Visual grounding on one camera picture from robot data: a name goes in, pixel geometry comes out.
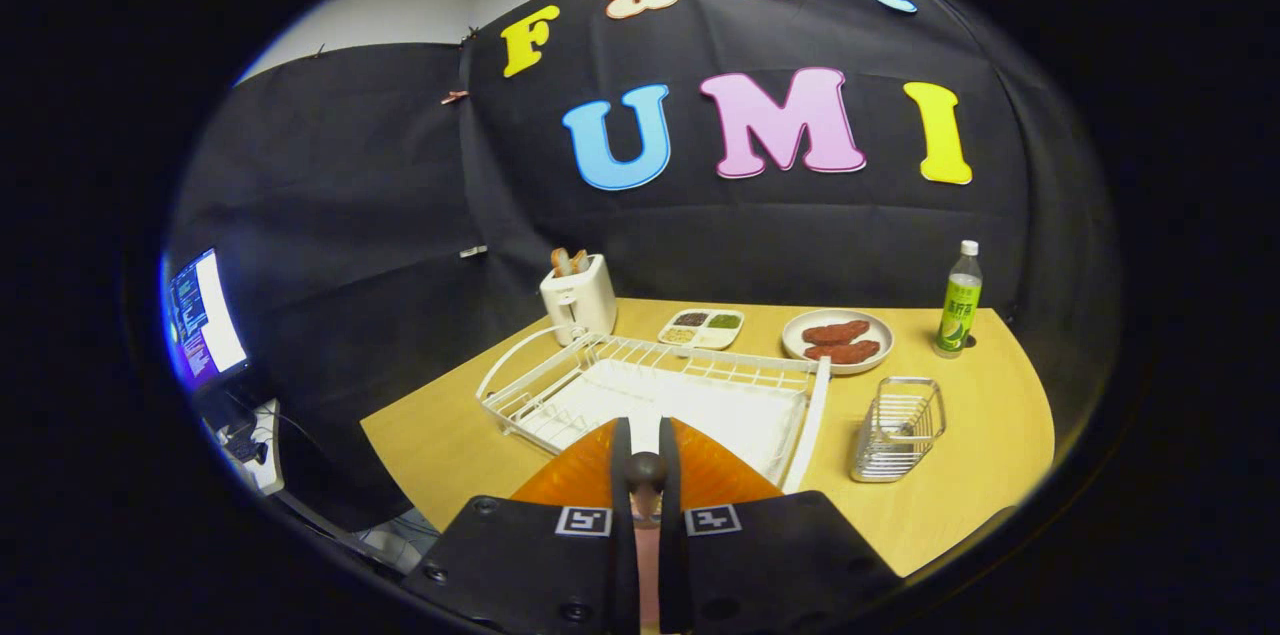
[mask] screw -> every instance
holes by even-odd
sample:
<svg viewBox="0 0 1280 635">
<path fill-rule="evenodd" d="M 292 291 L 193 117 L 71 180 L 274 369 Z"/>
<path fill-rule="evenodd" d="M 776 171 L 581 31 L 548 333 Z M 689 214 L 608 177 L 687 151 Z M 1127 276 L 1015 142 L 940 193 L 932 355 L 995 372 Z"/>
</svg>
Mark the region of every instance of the screw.
<svg viewBox="0 0 1280 635">
<path fill-rule="evenodd" d="M 568 620 L 570 622 L 582 622 L 584 620 L 591 617 L 591 608 L 581 603 L 563 603 L 561 607 L 561 617 Z"/>
</svg>

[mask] toaster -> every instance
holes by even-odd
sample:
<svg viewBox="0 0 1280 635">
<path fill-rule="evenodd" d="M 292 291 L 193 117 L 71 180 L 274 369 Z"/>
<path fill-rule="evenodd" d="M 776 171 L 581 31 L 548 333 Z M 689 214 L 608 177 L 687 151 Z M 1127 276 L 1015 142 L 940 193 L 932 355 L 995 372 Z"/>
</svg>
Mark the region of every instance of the toaster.
<svg viewBox="0 0 1280 635">
<path fill-rule="evenodd" d="M 618 302 L 604 256 L 589 255 L 586 260 L 586 271 L 559 278 L 554 270 L 549 271 L 538 288 L 552 325 L 568 326 L 556 330 L 559 344 L 570 344 L 588 333 L 608 335 L 618 319 Z"/>
</svg>

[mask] letter m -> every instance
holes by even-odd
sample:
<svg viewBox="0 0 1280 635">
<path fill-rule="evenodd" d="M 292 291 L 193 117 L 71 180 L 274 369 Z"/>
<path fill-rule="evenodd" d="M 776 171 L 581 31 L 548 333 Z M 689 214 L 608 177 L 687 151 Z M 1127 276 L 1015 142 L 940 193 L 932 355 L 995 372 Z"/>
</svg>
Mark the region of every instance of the letter m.
<svg viewBox="0 0 1280 635">
<path fill-rule="evenodd" d="M 804 67 L 791 78 L 787 102 L 777 102 L 742 73 L 727 73 L 703 81 L 703 93 L 713 97 L 724 133 L 724 157 L 716 166 L 723 178 L 751 178 L 764 173 L 764 157 L 751 149 L 751 133 L 782 170 L 795 165 L 800 134 L 809 129 L 809 152 L 804 165 L 818 173 L 849 173 L 867 165 L 854 146 L 854 133 L 845 115 L 840 86 L 841 70 Z"/>
</svg>

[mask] green tea bottle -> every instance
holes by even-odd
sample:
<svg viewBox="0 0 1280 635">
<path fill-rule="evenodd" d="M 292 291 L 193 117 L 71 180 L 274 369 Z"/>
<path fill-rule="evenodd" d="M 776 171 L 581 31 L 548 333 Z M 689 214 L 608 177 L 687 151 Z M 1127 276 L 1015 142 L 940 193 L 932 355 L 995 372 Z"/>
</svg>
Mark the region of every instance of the green tea bottle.
<svg viewBox="0 0 1280 635">
<path fill-rule="evenodd" d="M 947 278 L 947 302 L 942 306 L 942 324 L 933 338 L 933 352 L 947 358 L 960 357 L 973 326 L 973 314 L 978 310 L 979 293 L 982 269 L 978 268 L 978 243 L 965 239 L 960 243 L 960 260 Z"/>
</svg>

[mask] dish rack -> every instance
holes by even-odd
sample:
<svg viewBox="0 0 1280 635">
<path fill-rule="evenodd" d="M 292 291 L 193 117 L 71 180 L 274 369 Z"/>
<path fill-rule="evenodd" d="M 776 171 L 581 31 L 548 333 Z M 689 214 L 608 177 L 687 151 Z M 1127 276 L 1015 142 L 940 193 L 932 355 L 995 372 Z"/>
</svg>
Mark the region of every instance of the dish rack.
<svg viewBox="0 0 1280 635">
<path fill-rule="evenodd" d="M 892 483 L 933 449 L 947 429 L 942 389 L 928 376 L 887 376 L 858 431 L 850 475 L 860 483 Z"/>
<path fill-rule="evenodd" d="M 604 422 L 627 417 L 632 452 L 658 452 L 660 419 L 677 417 L 785 493 L 800 486 L 822 422 L 829 358 L 804 362 L 588 333 L 489 392 L 512 355 L 557 329 L 512 344 L 476 389 L 503 434 L 558 454 Z"/>
</svg>

